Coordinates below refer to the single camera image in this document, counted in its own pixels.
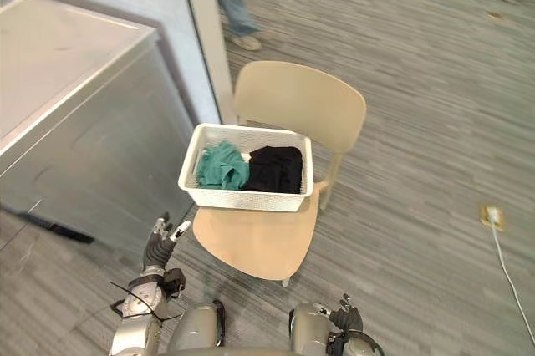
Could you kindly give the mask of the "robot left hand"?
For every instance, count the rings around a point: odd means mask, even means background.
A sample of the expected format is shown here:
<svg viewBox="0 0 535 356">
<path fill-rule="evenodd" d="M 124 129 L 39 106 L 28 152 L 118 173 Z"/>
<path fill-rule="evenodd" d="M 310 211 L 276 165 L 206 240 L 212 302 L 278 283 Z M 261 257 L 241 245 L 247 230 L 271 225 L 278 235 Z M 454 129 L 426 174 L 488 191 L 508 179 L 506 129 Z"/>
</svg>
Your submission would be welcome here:
<svg viewBox="0 0 535 356">
<path fill-rule="evenodd" d="M 179 238 L 189 230 L 191 225 L 191 221 L 185 220 L 174 226 L 170 223 L 170 214 L 168 212 L 159 216 L 143 251 L 143 272 L 150 269 L 164 270 Z"/>
</svg>

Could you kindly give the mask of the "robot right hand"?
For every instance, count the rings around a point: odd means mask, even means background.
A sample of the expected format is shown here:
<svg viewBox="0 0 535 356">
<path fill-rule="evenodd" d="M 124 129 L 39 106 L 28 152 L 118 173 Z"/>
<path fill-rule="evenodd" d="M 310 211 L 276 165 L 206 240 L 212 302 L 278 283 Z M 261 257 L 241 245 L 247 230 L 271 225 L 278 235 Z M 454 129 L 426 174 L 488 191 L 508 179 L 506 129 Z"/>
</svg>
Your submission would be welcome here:
<svg viewBox="0 0 535 356">
<path fill-rule="evenodd" d="M 329 321 L 343 331 L 363 332 L 363 319 L 358 308 L 351 303 L 351 296 L 344 293 L 339 304 L 340 308 L 329 314 Z"/>
</svg>

